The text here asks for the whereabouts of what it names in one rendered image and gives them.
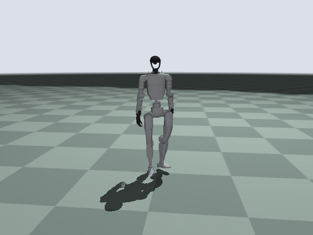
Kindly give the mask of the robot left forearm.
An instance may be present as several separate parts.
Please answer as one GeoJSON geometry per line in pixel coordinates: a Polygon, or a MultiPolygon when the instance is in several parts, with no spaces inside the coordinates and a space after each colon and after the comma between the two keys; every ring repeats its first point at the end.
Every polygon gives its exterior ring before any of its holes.
{"type": "Polygon", "coordinates": [[[174,109],[174,107],[173,107],[174,106],[174,103],[173,103],[174,98],[173,97],[174,96],[167,98],[168,99],[169,110],[171,110],[172,108],[174,109]]]}

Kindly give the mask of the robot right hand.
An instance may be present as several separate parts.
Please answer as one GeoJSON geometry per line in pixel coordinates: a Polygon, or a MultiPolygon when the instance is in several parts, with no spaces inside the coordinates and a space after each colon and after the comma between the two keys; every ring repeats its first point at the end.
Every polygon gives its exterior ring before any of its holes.
{"type": "Polygon", "coordinates": [[[139,110],[138,111],[138,114],[136,114],[137,116],[136,116],[136,123],[140,126],[140,127],[142,127],[141,125],[140,125],[140,123],[142,124],[142,122],[141,122],[141,120],[140,120],[140,115],[141,115],[141,111],[139,110]]]}

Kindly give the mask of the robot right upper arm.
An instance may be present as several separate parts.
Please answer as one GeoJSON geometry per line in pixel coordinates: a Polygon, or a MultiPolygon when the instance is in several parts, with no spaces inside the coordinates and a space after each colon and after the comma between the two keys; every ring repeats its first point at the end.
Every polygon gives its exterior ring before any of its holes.
{"type": "Polygon", "coordinates": [[[139,78],[138,90],[139,90],[139,98],[144,98],[145,93],[144,91],[144,82],[147,80],[147,75],[142,75],[139,78]]]}

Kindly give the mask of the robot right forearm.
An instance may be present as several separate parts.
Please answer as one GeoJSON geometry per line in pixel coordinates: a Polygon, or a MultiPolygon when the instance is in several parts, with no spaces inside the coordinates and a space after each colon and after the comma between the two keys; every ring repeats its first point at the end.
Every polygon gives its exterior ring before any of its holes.
{"type": "MultiPolygon", "coordinates": [[[[137,94],[137,105],[136,105],[136,113],[138,114],[138,111],[142,109],[142,102],[143,100],[139,98],[139,93],[137,94]]],[[[142,112],[142,111],[141,111],[142,112]]]]}

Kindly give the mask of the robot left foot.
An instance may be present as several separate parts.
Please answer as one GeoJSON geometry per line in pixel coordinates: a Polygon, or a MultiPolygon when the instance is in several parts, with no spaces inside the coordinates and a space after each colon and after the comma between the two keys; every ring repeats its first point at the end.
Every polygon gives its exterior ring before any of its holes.
{"type": "Polygon", "coordinates": [[[157,167],[161,167],[161,168],[170,168],[171,166],[170,165],[167,165],[166,163],[161,163],[161,164],[159,164],[159,163],[157,163],[157,167]]]}

